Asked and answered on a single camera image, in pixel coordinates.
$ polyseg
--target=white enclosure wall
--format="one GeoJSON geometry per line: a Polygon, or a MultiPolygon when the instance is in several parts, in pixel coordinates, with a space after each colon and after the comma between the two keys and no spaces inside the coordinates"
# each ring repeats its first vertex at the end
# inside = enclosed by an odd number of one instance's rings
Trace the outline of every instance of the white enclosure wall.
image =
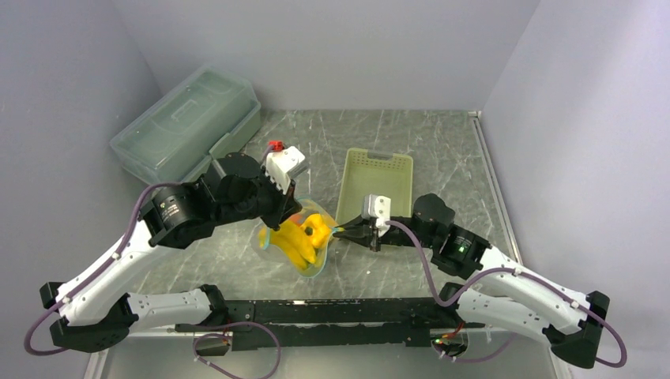
{"type": "MultiPolygon", "coordinates": [[[[23,335],[40,286],[120,236],[143,185],[108,142],[159,98],[108,0],[0,3],[0,377],[83,376],[88,355],[32,357],[23,335]]],[[[51,346],[46,326],[35,345],[51,346]]]]}
{"type": "Polygon", "coordinates": [[[626,367],[576,377],[670,377],[668,19],[664,1],[542,1],[484,108],[525,263],[609,295],[628,342],[626,367]]]}
{"type": "Polygon", "coordinates": [[[114,0],[161,89],[204,62],[264,107],[481,109],[538,0],[114,0]]]}

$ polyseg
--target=translucent green container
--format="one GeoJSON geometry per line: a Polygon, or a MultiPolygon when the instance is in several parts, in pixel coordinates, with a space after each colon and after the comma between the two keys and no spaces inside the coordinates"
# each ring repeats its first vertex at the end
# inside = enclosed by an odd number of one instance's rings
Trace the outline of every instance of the translucent green container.
{"type": "Polygon", "coordinates": [[[360,216],[363,199],[370,194],[391,199],[391,216],[409,217],[413,170],[411,156],[350,148],[335,213],[337,225],[360,216]]]}
{"type": "Polygon", "coordinates": [[[123,167],[148,184],[190,181],[261,127],[251,83],[203,67],[112,138],[123,167]]]}

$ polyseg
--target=container lid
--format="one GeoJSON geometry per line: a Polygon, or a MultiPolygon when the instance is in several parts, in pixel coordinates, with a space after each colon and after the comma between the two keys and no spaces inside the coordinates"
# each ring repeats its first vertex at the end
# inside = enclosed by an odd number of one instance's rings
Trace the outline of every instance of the container lid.
{"type": "Polygon", "coordinates": [[[198,162],[235,126],[222,129],[227,123],[216,120],[227,114],[246,114],[254,103],[249,81],[203,67],[114,137],[111,146],[156,171],[172,158],[198,162]]]}

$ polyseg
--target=gray marble tabletop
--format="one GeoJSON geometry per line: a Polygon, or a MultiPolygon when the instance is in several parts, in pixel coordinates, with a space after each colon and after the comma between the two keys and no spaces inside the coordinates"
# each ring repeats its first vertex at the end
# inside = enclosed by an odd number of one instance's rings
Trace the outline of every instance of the gray marble tabletop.
{"type": "MultiPolygon", "coordinates": [[[[414,159],[413,200],[437,193],[456,211],[458,225],[511,251],[467,112],[269,111],[262,122],[246,153],[260,156],[268,140],[297,146],[311,165],[297,179],[297,194],[308,195],[333,217],[347,149],[408,154],[414,159]]],[[[179,292],[208,283],[227,299],[429,296],[414,249],[384,246],[374,253],[336,240],[323,271],[304,279],[290,264],[264,261],[251,249],[258,222],[218,227],[213,237],[154,268],[137,290],[179,292]]],[[[438,288],[449,279],[435,267],[431,271],[438,288]]]]}

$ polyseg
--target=clear plastic bowl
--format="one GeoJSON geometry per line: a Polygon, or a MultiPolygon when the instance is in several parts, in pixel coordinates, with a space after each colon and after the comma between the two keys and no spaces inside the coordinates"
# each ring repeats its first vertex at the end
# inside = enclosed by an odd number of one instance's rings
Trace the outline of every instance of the clear plastic bowl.
{"type": "Polygon", "coordinates": [[[264,224],[258,225],[252,234],[250,243],[259,257],[266,259],[267,261],[289,263],[293,265],[295,270],[301,276],[311,278],[318,275],[326,265],[328,245],[330,240],[333,239],[333,229],[337,223],[335,223],[335,219],[328,214],[328,212],[310,198],[298,197],[296,200],[303,206],[302,211],[284,221],[280,225],[280,230],[278,232],[272,231],[264,224]],[[321,218],[312,218],[308,220],[312,215],[320,215],[321,218]],[[318,244],[319,247],[314,247],[314,245],[311,246],[314,248],[314,262],[308,262],[307,260],[301,261],[299,256],[296,256],[296,251],[293,247],[304,245],[306,240],[310,240],[305,230],[310,225],[313,225],[314,220],[323,223],[320,231],[326,230],[324,226],[328,227],[328,235],[325,237],[326,242],[324,244],[318,244]]]}

